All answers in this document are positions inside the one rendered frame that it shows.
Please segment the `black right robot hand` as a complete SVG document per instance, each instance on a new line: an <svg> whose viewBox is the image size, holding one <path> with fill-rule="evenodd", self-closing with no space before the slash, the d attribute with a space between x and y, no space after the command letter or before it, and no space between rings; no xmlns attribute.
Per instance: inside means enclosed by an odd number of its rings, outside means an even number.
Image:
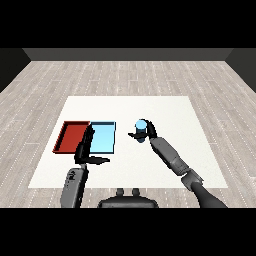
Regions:
<svg viewBox="0 0 256 256"><path fill-rule="evenodd" d="M139 138L145 138L145 139L146 138L149 138L149 139L156 138L157 132L156 132L156 129L155 129L155 126L153 125L153 123L146 119L139 119L139 120L144 120L147 123L146 133L138 133L138 134L136 134L136 132L129 133L129 136L136 140Z"/></svg>

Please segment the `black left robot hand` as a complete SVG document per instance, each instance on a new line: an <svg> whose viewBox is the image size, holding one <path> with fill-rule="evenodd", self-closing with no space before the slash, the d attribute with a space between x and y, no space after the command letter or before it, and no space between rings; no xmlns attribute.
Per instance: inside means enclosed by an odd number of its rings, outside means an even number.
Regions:
<svg viewBox="0 0 256 256"><path fill-rule="evenodd" d="M93 140L93 135L95 130L92 128L92 125L89 125L84 131L82 140L78 143L74 155L74 160L76 164L96 164L101 165L105 162L109 162L108 158L102 157L90 157L90 148Z"/></svg>

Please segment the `small blue can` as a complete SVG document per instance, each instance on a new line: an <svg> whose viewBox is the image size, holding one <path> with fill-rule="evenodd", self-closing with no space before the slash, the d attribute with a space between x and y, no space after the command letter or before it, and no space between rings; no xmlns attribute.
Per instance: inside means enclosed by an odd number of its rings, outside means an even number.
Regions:
<svg viewBox="0 0 256 256"><path fill-rule="evenodd" d="M135 124L136 134L138 133L146 133L147 123L144 120L138 120ZM145 138L137 139L139 143L143 143Z"/></svg>

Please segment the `red shallow open box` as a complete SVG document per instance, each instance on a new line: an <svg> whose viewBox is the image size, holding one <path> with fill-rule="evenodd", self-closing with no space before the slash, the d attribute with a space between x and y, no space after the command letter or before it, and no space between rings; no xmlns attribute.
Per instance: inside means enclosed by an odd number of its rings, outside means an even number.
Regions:
<svg viewBox="0 0 256 256"><path fill-rule="evenodd" d="M65 121L56 140L53 153L74 154L89 124L89 121Z"/></svg>

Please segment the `light blue shallow open box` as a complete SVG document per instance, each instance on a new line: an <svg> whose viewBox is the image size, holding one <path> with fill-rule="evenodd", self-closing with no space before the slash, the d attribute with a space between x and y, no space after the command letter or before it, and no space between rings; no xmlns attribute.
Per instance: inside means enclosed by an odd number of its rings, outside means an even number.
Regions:
<svg viewBox="0 0 256 256"><path fill-rule="evenodd" d="M91 143L91 154L113 154L115 145L116 123L113 121L93 121L95 131Z"/></svg>

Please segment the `dark grey robot body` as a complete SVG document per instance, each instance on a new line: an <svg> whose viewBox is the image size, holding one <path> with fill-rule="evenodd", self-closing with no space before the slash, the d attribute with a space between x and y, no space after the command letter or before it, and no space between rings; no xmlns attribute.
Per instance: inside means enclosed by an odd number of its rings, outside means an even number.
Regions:
<svg viewBox="0 0 256 256"><path fill-rule="evenodd" d="M101 200L98 208L158 208L155 200L142 197L138 188L132 189L131 196L124 195L124 189L118 188L116 195Z"/></svg>

